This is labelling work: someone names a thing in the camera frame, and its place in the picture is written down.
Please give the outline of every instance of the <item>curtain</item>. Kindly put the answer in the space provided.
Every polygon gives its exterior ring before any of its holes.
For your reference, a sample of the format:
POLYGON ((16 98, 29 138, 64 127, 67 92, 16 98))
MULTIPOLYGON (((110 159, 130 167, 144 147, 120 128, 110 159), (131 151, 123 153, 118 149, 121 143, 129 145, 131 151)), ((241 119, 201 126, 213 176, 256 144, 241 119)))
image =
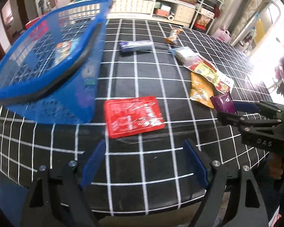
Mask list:
POLYGON ((248 0, 246 6, 243 11, 243 15, 239 22, 236 24, 234 31, 232 32, 232 38, 235 38, 242 29, 246 26, 249 19, 253 16, 255 11, 257 11, 258 7, 262 3, 263 0, 248 0))

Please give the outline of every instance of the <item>metal bolt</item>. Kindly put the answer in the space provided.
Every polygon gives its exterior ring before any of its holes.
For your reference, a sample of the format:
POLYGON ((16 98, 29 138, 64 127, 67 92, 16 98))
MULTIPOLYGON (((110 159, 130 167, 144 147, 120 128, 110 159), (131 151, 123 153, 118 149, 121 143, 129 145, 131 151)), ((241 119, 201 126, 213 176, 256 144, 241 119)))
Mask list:
POLYGON ((74 167, 74 166, 77 165, 77 162, 76 162, 75 160, 71 160, 71 161, 68 163, 68 165, 69 165, 70 167, 74 167))
POLYGON ((243 166, 242 167, 244 171, 248 172, 250 170, 249 166, 243 166))
POLYGON ((39 171, 42 172, 42 171, 45 171, 45 170, 46 170, 46 166, 45 165, 39 167, 39 171))
POLYGON ((221 163, 220 163, 218 160, 214 160, 214 161, 212 162, 212 164, 213 164, 213 166, 215 166, 215 167, 219 167, 219 166, 221 165, 221 163))

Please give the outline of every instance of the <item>red snack packet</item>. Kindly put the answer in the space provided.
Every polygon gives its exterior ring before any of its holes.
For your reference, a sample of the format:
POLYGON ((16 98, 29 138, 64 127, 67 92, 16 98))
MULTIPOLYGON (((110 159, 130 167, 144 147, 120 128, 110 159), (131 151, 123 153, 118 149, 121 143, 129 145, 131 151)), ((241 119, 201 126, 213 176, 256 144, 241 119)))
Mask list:
POLYGON ((158 102, 154 96, 107 100, 105 121, 110 138, 119 138, 165 127, 158 102))

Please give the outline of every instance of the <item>red box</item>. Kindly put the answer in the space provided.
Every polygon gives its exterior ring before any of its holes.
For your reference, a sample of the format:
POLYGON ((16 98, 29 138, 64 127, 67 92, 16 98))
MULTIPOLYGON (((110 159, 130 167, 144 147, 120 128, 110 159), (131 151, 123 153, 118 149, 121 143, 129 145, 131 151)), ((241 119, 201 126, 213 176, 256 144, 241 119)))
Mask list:
POLYGON ((168 17, 169 16, 169 12, 161 10, 159 8, 155 8, 154 13, 156 15, 163 16, 163 17, 168 17))

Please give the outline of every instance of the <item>black tablecloth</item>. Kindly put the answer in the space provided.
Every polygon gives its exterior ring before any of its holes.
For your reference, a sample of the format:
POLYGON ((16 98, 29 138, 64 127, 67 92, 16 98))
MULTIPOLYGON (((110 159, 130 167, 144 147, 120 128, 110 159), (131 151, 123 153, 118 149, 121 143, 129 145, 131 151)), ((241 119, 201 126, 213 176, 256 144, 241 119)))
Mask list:
MULTIPOLYGON (((107 153, 94 182, 85 190, 92 209, 115 214, 149 214, 183 207, 200 200, 204 190, 188 169, 182 142, 191 138, 211 159, 228 167, 257 166, 266 152, 241 144, 235 128, 221 126, 215 110, 189 100, 190 71, 168 53, 164 38, 171 25, 144 20, 111 19, 98 81, 98 98, 91 123, 43 125, 0 110, 0 170, 28 187, 40 165, 60 168, 77 159, 100 139, 107 153), (118 41, 152 40, 155 51, 121 55, 118 41), (156 96, 166 121, 161 130, 108 139, 103 115, 107 99, 156 96)), ((249 80, 253 66, 233 47, 183 28, 178 46, 189 46, 235 81, 234 100, 271 101, 261 82, 249 80)), ((260 118, 251 114, 248 118, 260 118)))

